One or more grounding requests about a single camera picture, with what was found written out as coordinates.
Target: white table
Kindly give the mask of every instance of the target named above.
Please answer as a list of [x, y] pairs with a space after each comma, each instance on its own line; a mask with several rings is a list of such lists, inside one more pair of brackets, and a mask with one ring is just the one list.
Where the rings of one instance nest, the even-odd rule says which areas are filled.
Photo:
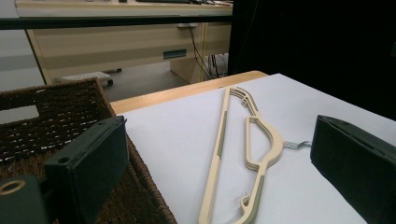
[[[235, 85], [250, 92], [264, 120], [285, 141], [312, 141], [317, 115], [342, 119], [396, 146], [396, 122], [280, 74]], [[127, 133], [178, 223], [197, 223], [217, 137], [224, 89], [152, 105], [122, 115]], [[232, 223], [256, 172], [244, 164], [248, 110], [231, 96], [212, 223]], [[253, 157], [268, 149], [253, 129]], [[311, 163], [310, 148], [284, 149], [267, 170], [256, 223], [365, 223]]]

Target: wicker basket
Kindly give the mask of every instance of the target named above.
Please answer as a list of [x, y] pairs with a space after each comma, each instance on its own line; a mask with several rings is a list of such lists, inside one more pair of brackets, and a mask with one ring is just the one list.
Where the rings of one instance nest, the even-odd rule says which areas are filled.
[[[116, 116], [97, 78], [0, 92], [0, 110], [36, 108], [35, 118], [0, 125], [0, 180], [44, 175], [43, 161], [96, 121]], [[96, 223], [177, 223], [128, 138], [130, 165]]]

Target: black curtain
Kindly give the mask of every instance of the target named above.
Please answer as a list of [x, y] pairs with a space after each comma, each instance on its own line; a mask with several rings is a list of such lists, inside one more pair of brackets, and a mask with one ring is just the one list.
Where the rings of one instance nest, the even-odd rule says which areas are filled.
[[396, 120], [396, 11], [388, 1], [236, 0], [233, 14], [230, 74], [281, 73]]

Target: clothes hanger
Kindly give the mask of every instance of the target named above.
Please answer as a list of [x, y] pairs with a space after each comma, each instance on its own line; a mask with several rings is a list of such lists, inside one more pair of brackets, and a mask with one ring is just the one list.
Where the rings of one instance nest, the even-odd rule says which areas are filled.
[[[241, 98], [242, 105], [246, 106], [250, 111], [251, 115], [246, 118], [246, 167], [250, 170], [257, 171], [257, 176], [251, 195], [249, 196], [246, 194], [240, 201], [243, 214], [235, 222], [235, 224], [253, 223], [255, 221], [260, 206], [265, 172], [268, 167], [276, 163], [284, 147], [282, 136], [271, 124], [264, 121], [250, 93], [238, 87], [225, 88], [218, 137], [215, 144], [215, 150], [205, 187], [205, 196], [199, 216], [200, 224], [210, 223], [212, 205], [215, 198], [216, 185], [219, 176], [219, 165], [221, 162], [221, 154], [224, 144], [224, 134], [226, 129], [230, 95]], [[250, 158], [250, 123], [252, 122], [256, 123], [258, 127], [265, 133], [271, 144], [270, 151], [264, 155], [262, 161], [260, 162], [254, 161]]]

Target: wall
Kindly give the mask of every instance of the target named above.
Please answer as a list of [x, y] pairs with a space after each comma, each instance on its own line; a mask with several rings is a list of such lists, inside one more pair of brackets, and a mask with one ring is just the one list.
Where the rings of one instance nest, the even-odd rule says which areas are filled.
[[[0, 0], [0, 18], [17, 18], [14, 0]], [[43, 85], [35, 56], [24, 31], [0, 30], [0, 91]], [[33, 106], [0, 111], [0, 124], [36, 117]]]

